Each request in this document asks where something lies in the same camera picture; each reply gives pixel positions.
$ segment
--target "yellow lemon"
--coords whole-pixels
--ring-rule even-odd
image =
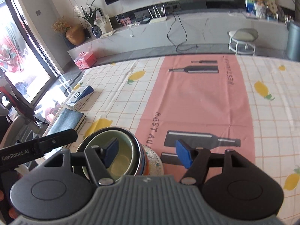
[[[280,71],[285,71],[285,66],[284,66],[284,65],[280,65],[280,66],[278,67],[278,69],[279,69]]]
[[[131,85],[130,83],[133,83],[135,80],[140,79],[141,77],[144,76],[145,73],[146,73],[146,71],[138,71],[138,72],[135,72],[135,73],[131,74],[128,77],[127,84]]]
[[[298,168],[294,169],[293,174],[289,175],[286,180],[285,180],[285,184],[284,184],[284,189],[286,190],[293,190],[297,187],[297,184],[299,183],[299,179],[300,179],[300,168],[299,166],[297,166]]]
[[[262,82],[257,81],[254,84],[254,88],[258,94],[260,94],[263,98],[268,99],[270,101],[274,100],[275,98],[272,98],[272,94],[269,93],[268,87],[266,87]]]
[[[107,120],[106,118],[98,119],[97,121],[93,122],[89,129],[85,132],[84,138],[91,135],[93,132],[96,132],[99,129],[110,127],[113,123],[112,120]]]
[[[79,84],[77,84],[74,88],[73,91],[79,89],[80,86],[82,86],[83,82],[80,82]]]

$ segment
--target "stool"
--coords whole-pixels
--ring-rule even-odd
[[[255,54],[255,45],[252,44],[258,38],[258,32],[256,29],[244,28],[237,31],[228,32],[229,35],[229,50],[235,52],[235,54],[240,55],[254,55]],[[235,49],[231,46],[232,41],[236,42]],[[238,51],[239,44],[245,45],[245,50],[249,49],[249,46],[253,48],[253,52],[241,52]]]

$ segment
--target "brown vase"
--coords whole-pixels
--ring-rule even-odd
[[[76,46],[82,44],[86,37],[84,35],[83,27],[81,25],[74,25],[66,32],[67,39]]]

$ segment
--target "gray cylindrical bin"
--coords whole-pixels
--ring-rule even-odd
[[[300,62],[300,23],[291,22],[289,25],[286,55],[290,60]]]

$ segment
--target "power cord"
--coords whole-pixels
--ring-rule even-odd
[[[197,48],[198,46],[192,46],[192,47],[190,47],[190,48],[188,48],[188,49],[179,49],[179,46],[182,46],[184,43],[186,43],[186,42],[188,41],[188,35],[187,35],[187,32],[186,32],[184,26],[182,25],[182,22],[181,22],[181,20],[180,20],[180,17],[179,17],[179,15],[178,15],[178,13],[176,13],[176,15],[178,16],[178,19],[179,19],[179,22],[180,22],[180,24],[181,24],[181,27],[183,28],[183,30],[184,30],[184,32],[185,32],[185,41],[184,41],[184,42],[181,42],[178,46],[176,46],[176,45],[174,44],[174,42],[169,38],[169,33],[171,32],[172,26],[173,26],[173,25],[176,23],[176,21],[177,21],[175,15],[174,15],[174,10],[173,10],[173,16],[174,16],[175,21],[174,21],[174,22],[171,24],[171,26],[170,26],[170,30],[169,30],[169,32],[167,33],[167,39],[173,44],[173,46],[175,46],[176,52],[186,52],[186,51],[188,51],[188,50],[190,50],[190,49]]]

